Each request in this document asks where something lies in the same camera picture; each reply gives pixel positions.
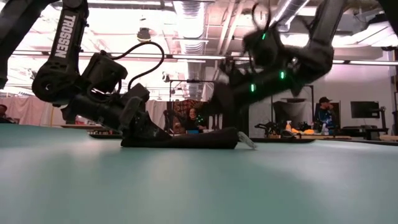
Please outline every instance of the person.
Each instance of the person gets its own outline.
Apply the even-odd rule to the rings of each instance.
[[[4,123],[8,123],[8,124],[12,124],[15,123],[15,121],[8,117],[7,114],[7,106],[6,105],[0,105],[0,123],[4,124]]]
[[[199,133],[207,128],[204,119],[199,119],[195,108],[188,110],[186,121],[183,124],[176,123],[175,126],[183,126],[186,131],[199,131]]]
[[[319,99],[319,112],[318,112],[318,120],[323,124],[326,124],[326,128],[333,129],[335,128],[335,113],[333,112],[333,105],[330,103],[327,97],[321,97]]]

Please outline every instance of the monitor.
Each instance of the monitor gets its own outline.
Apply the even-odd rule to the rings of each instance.
[[[351,101],[352,118],[380,118],[379,102]]]

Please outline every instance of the cable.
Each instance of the cable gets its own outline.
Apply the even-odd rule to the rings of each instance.
[[[133,77],[129,81],[129,84],[127,86],[127,90],[131,89],[131,85],[136,79],[138,79],[140,77],[143,77],[144,75],[147,75],[147,74],[153,72],[154,70],[157,70],[163,64],[163,61],[165,59],[164,50],[163,50],[162,46],[160,46],[159,44],[157,44],[155,42],[143,42],[143,43],[140,43],[140,44],[137,44],[137,45],[131,47],[128,51],[124,52],[122,55],[111,58],[112,60],[119,60],[119,59],[125,57],[126,55],[128,55],[129,53],[131,53],[133,50],[136,50],[137,48],[139,48],[139,47],[141,47],[143,45],[148,45],[148,44],[156,46],[160,50],[160,52],[162,54],[162,57],[160,58],[160,61],[158,62],[158,64],[156,66],[154,66],[153,68],[151,68],[150,70],[148,70],[146,72],[142,72],[141,74],[138,74],[135,77]]]
[[[117,57],[110,57],[110,59],[112,59],[112,60],[119,60],[119,59],[124,58],[125,56],[127,56],[127,55],[128,55],[129,53],[131,53],[133,50],[136,50],[137,48],[139,48],[139,47],[141,47],[141,46],[143,46],[143,45],[154,45],[154,46],[156,46],[156,47],[160,50],[160,52],[161,52],[161,54],[162,54],[162,57],[160,58],[160,61],[158,62],[158,64],[157,64],[156,66],[154,66],[154,67],[151,68],[150,70],[148,70],[148,71],[146,71],[146,72],[143,72],[143,73],[141,73],[141,74],[138,74],[138,75],[136,75],[134,78],[132,78],[132,79],[129,81],[129,84],[128,84],[128,86],[127,86],[127,90],[130,90],[130,89],[131,89],[131,85],[132,85],[132,83],[133,83],[134,80],[136,80],[136,79],[138,79],[138,78],[140,78],[140,77],[143,77],[144,75],[147,75],[147,74],[153,72],[154,70],[158,69],[158,68],[162,65],[162,63],[163,63],[163,61],[164,61],[164,59],[165,59],[165,53],[164,53],[164,50],[163,50],[162,46],[160,46],[159,44],[157,44],[157,43],[155,43],[155,42],[142,42],[142,43],[139,43],[139,44],[137,44],[137,45],[131,47],[129,50],[127,50],[126,52],[124,52],[123,54],[121,54],[121,55],[119,55],[119,56],[117,56]],[[94,96],[92,90],[95,89],[95,87],[98,86],[99,84],[104,83],[104,82],[108,82],[108,81],[109,81],[109,79],[104,79],[104,80],[102,80],[102,81],[99,82],[99,83],[92,83],[92,84],[87,88],[87,92],[86,92],[87,96],[88,96],[91,100],[93,100],[93,101],[95,101],[95,102],[97,102],[97,103],[106,103],[106,102],[109,102],[110,100],[112,100],[112,99],[114,99],[114,98],[119,98],[119,97],[120,97],[120,91],[121,91],[121,88],[122,88],[122,81],[121,81],[121,80],[118,81],[118,89],[116,90],[116,93],[113,93],[111,96],[106,96],[106,95],[105,95],[105,99],[103,99],[103,100],[100,100],[100,99],[98,99],[97,97]]]

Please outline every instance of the teal table surface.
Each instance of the teal table surface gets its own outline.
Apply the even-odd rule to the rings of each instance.
[[[398,147],[121,149],[0,124],[0,223],[398,223]]]

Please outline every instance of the cap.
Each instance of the cap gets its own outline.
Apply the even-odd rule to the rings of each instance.
[[[329,100],[327,97],[321,97],[319,99],[319,103],[329,103],[331,100]]]

